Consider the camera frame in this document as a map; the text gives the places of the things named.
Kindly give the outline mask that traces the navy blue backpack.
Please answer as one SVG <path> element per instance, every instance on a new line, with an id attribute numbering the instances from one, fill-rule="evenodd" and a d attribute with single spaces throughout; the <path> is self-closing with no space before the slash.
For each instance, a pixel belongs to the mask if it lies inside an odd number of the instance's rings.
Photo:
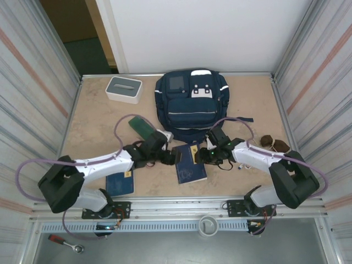
<path id="1" fill-rule="evenodd" d="M 218 71 L 171 71 L 156 82 L 155 102 L 159 122 L 175 140 L 201 143 L 207 131 L 227 116 L 229 86 Z"/>

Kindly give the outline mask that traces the white grey tissue box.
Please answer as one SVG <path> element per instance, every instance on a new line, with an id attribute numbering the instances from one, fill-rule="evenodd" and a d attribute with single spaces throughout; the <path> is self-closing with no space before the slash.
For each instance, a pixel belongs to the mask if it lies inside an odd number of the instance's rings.
<path id="1" fill-rule="evenodd" d="M 138 104 L 143 92 L 142 81 L 114 76 L 105 89 L 107 97 L 112 101 Z"/>

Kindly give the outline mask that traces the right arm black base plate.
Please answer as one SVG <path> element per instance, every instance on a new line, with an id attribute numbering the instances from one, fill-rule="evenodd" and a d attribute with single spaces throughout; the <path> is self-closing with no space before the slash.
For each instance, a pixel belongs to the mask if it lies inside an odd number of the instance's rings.
<path id="1" fill-rule="evenodd" d="M 257 207 L 248 200 L 227 200 L 226 208 L 229 217 L 264 217 L 277 215 L 273 205 Z"/>

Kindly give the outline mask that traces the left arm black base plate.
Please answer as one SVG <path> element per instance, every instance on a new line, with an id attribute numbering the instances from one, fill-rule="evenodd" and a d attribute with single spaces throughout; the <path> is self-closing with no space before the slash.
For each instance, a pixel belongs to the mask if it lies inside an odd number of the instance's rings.
<path id="1" fill-rule="evenodd" d="M 82 219 L 129 219 L 131 213 L 131 202 L 113 202 L 105 206 L 102 210 L 94 212 L 83 209 Z"/>

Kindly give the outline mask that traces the green pencil case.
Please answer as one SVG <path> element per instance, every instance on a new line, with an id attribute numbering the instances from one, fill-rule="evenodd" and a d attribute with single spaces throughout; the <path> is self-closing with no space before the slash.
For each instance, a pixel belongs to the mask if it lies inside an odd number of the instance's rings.
<path id="1" fill-rule="evenodd" d="M 141 139 L 145 141 L 157 139 L 156 129 L 141 116 L 135 116 L 128 121 L 128 124 Z"/>

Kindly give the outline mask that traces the brown wooden door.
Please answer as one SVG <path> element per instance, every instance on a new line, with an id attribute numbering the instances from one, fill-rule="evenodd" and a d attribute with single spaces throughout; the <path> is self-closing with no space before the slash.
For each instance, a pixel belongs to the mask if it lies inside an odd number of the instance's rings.
<path id="1" fill-rule="evenodd" d="M 39 0 L 63 43 L 97 37 L 85 0 Z"/>

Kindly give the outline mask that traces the blue book large yellow label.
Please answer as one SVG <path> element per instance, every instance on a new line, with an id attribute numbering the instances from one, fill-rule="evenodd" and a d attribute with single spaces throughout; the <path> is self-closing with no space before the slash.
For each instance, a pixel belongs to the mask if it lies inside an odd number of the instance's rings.
<path id="1" fill-rule="evenodd" d="M 199 149 L 198 143 L 173 148 L 180 154 L 180 161 L 175 165 L 179 184 L 194 183 L 207 179 L 204 164 L 195 162 L 195 154 Z"/>

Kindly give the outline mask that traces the grey round pipe fitting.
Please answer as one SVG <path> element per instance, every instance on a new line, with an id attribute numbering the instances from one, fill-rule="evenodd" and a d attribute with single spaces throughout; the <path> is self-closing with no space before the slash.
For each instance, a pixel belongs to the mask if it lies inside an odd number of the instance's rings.
<path id="1" fill-rule="evenodd" d="M 204 238 L 214 236 L 218 232 L 218 227 L 217 220 L 212 216 L 206 215 L 199 220 L 199 233 Z"/>

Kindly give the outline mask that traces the blue book small yellow label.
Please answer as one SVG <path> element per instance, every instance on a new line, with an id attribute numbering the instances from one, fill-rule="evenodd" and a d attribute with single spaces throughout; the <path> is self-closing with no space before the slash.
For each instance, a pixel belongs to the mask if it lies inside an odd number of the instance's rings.
<path id="1" fill-rule="evenodd" d="M 111 174 L 106 176 L 106 190 L 111 197 L 130 195 L 135 190 L 134 182 L 132 170 Z"/>

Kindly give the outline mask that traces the wide aluminium mounting rail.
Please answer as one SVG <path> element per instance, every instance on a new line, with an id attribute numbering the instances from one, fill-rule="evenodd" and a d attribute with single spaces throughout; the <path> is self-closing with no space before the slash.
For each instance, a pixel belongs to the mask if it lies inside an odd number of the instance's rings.
<path id="1" fill-rule="evenodd" d="M 130 201 L 130 220 L 188 220 L 212 215 L 218 219 L 228 218 L 225 210 L 227 200 L 240 200 L 241 196 L 184 196 L 184 197 L 116 197 L 114 201 Z M 276 219 L 325 218 L 328 216 L 320 197 L 308 199 L 298 208 L 284 205 L 276 208 Z"/>

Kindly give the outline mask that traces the red handled ratchet wrench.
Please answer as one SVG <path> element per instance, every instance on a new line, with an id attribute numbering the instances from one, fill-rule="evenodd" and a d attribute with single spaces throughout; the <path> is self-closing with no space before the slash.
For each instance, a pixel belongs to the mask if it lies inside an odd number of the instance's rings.
<path id="1" fill-rule="evenodd" d="M 54 243 L 60 244 L 60 245 L 68 246 L 77 254 L 81 254 L 84 252 L 84 247 L 82 245 L 70 244 L 65 239 L 61 238 L 60 236 L 50 234 L 48 237 L 48 240 L 52 241 Z"/>

